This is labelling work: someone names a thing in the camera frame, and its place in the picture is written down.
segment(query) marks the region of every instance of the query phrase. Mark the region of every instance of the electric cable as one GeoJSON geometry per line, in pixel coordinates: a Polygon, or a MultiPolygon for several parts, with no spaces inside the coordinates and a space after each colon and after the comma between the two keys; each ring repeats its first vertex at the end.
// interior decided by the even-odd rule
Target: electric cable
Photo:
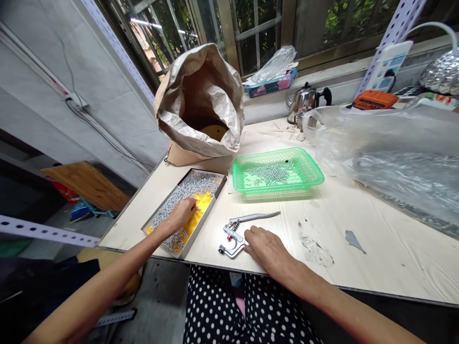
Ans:
{"type": "Polygon", "coordinates": [[[440,22],[437,22],[437,21],[428,21],[426,23],[423,23],[423,24],[420,24],[418,26],[415,26],[414,28],[412,28],[411,30],[407,31],[403,36],[402,38],[400,38],[400,42],[404,42],[405,39],[408,37],[408,34],[410,34],[411,32],[413,32],[414,30],[417,30],[417,29],[420,29],[422,27],[425,27],[425,26],[436,26],[438,28],[441,28],[443,30],[446,31],[446,33],[450,36],[451,38],[451,45],[453,47],[453,55],[455,57],[459,57],[459,52],[458,52],[458,40],[456,39],[456,33],[453,31],[452,28],[450,28],[449,26],[447,26],[446,24],[443,24],[443,23],[440,23],[440,22]]]}
{"type": "Polygon", "coordinates": [[[70,63],[68,62],[68,57],[67,57],[67,52],[66,52],[66,45],[64,43],[64,41],[62,40],[61,36],[59,35],[59,33],[54,29],[54,27],[52,26],[52,22],[51,20],[49,19],[48,17],[48,14],[46,13],[46,10],[42,4],[42,0],[38,0],[38,3],[40,4],[40,6],[42,7],[42,10],[43,10],[43,13],[44,13],[44,16],[46,17],[46,19],[48,20],[49,24],[49,28],[54,32],[54,34],[56,35],[57,39],[59,40],[61,46],[62,46],[62,52],[64,53],[64,60],[66,62],[66,65],[67,65],[67,68],[68,68],[68,71],[70,72],[70,79],[71,79],[71,83],[72,83],[72,92],[74,94],[76,94],[77,98],[78,98],[78,101],[79,101],[79,105],[81,108],[83,108],[83,102],[81,101],[81,98],[80,96],[78,95],[77,91],[75,90],[75,77],[73,75],[73,71],[72,71],[72,68],[70,68],[70,63]]]}
{"type": "Polygon", "coordinates": [[[150,166],[150,167],[153,167],[153,168],[154,168],[154,166],[152,166],[152,165],[150,165],[150,164],[147,164],[147,163],[145,163],[145,162],[142,162],[142,161],[138,161],[137,159],[135,159],[135,158],[133,158],[133,157],[130,157],[129,155],[124,154],[122,151],[120,151],[118,148],[116,148],[116,147],[115,147],[115,146],[105,137],[104,134],[102,134],[96,127],[94,127],[94,126],[92,125],[91,122],[89,122],[89,121],[88,121],[86,118],[84,118],[83,116],[80,116],[76,111],[74,111],[74,110],[72,109],[72,107],[68,104],[69,100],[73,100],[73,99],[72,99],[72,98],[67,98],[67,99],[66,99],[66,105],[67,105],[67,107],[68,107],[68,108],[69,108],[69,109],[70,109],[79,119],[85,121],[86,124],[88,124],[92,129],[94,129],[100,136],[102,136],[102,138],[103,138],[105,141],[107,141],[107,142],[109,143],[109,145],[113,147],[114,150],[116,150],[118,153],[121,153],[122,155],[124,155],[125,157],[127,157],[127,158],[129,158],[129,159],[132,159],[132,160],[137,161],[137,162],[139,162],[139,163],[141,163],[141,164],[143,164],[143,165],[147,165],[147,166],[150,166]]]}
{"type": "Polygon", "coordinates": [[[393,69],[389,69],[386,74],[384,74],[384,77],[386,76],[393,76],[393,82],[391,84],[391,87],[387,90],[387,93],[391,93],[392,92],[392,89],[393,89],[393,86],[395,85],[395,82],[397,81],[397,78],[395,76],[395,73],[393,72],[393,69]]]}
{"type": "MultiPolygon", "coordinates": [[[[60,44],[61,44],[61,46],[62,46],[62,52],[64,53],[64,60],[65,60],[65,63],[66,63],[66,65],[67,65],[68,71],[70,72],[70,79],[71,79],[71,85],[72,85],[72,92],[77,96],[78,102],[79,102],[79,106],[80,106],[80,108],[82,109],[82,108],[83,108],[83,101],[81,100],[80,96],[78,95],[78,93],[77,93],[77,91],[76,91],[76,89],[75,89],[75,77],[74,77],[74,75],[73,75],[72,68],[70,67],[70,63],[68,62],[67,52],[66,52],[66,45],[65,45],[64,41],[62,40],[61,36],[59,35],[59,33],[58,33],[58,32],[54,29],[54,27],[52,26],[52,24],[51,24],[52,22],[51,22],[51,20],[49,19],[48,14],[46,13],[46,10],[45,10],[45,8],[44,8],[44,6],[43,6],[41,0],[38,0],[38,3],[40,4],[40,6],[41,6],[41,8],[42,8],[42,10],[43,10],[43,13],[44,13],[44,15],[45,15],[45,17],[46,17],[46,19],[48,20],[48,22],[49,22],[49,24],[50,24],[50,25],[49,25],[50,29],[54,32],[54,34],[56,35],[57,39],[59,40],[59,42],[60,42],[60,44]]],[[[147,165],[147,166],[150,166],[150,167],[155,168],[154,166],[152,166],[152,165],[150,165],[150,164],[147,164],[147,163],[142,162],[142,161],[138,161],[137,159],[135,159],[135,158],[133,158],[133,157],[130,157],[129,155],[124,154],[122,151],[120,151],[118,148],[116,148],[116,147],[115,147],[115,146],[105,137],[105,135],[99,131],[99,129],[97,129],[95,126],[92,125],[92,123],[90,123],[88,120],[86,120],[84,117],[80,116],[78,113],[76,113],[76,112],[72,109],[72,107],[68,104],[68,101],[69,101],[69,100],[73,100],[73,99],[72,99],[72,98],[66,98],[66,99],[65,99],[65,102],[66,102],[67,107],[68,107],[76,116],[78,116],[78,118],[80,118],[81,120],[85,121],[92,129],[94,129],[100,136],[102,136],[102,138],[103,138],[105,141],[107,141],[107,142],[109,143],[109,145],[113,147],[114,150],[116,150],[118,153],[121,153],[122,155],[124,155],[125,157],[127,157],[127,158],[129,158],[129,159],[132,159],[132,160],[134,160],[134,161],[137,161],[138,163],[141,163],[141,164],[143,164],[143,165],[147,165]]]]}

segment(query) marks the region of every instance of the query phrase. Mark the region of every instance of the black cloth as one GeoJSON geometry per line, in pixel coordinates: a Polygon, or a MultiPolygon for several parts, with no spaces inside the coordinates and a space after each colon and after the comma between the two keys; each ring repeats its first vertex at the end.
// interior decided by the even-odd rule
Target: black cloth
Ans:
{"type": "Polygon", "coordinates": [[[320,344],[299,299],[270,277],[242,274],[245,314],[227,271],[192,266],[183,343],[320,344]]]}
{"type": "Polygon", "coordinates": [[[24,258],[0,259],[0,318],[4,343],[20,343],[78,288],[100,271],[97,259],[60,263],[24,258]]]}

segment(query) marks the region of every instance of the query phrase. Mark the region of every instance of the blue plastic basket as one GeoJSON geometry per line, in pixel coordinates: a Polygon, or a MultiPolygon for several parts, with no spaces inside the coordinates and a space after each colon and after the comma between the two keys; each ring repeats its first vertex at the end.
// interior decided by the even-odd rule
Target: blue plastic basket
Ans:
{"type": "Polygon", "coordinates": [[[284,89],[290,88],[292,85],[293,79],[298,74],[297,70],[293,68],[290,71],[290,74],[281,76],[279,78],[265,81],[264,83],[247,86],[245,85],[244,88],[247,89],[250,98],[255,98],[259,96],[264,96],[269,93],[274,93],[277,91],[281,91],[284,89]]]}

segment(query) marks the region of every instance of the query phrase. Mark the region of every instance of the kettle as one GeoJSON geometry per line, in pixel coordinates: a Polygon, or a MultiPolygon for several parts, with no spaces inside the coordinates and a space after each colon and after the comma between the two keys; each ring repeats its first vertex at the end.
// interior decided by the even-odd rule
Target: kettle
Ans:
{"type": "Polygon", "coordinates": [[[309,83],[305,83],[303,88],[295,92],[292,100],[288,98],[286,93],[285,104],[288,110],[287,122],[290,124],[297,124],[298,114],[317,108],[321,96],[325,98],[325,105],[331,105],[331,92],[328,87],[325,87],[324,91],[319,93],[315,87],[309,86],[309,83]]]}

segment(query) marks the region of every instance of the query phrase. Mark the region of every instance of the kettle handle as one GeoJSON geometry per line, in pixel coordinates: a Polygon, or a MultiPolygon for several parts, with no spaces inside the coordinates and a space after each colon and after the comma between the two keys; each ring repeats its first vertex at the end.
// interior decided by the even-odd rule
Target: kettle handle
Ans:
{"type": "Polygon", "coordinates": [[[321,96],[324,96],[326,106],[331,105],[331,91],[328,87],[325,87],[322,93],[317,92],[316,107],[319,106],[319,99],[321,96]]]}

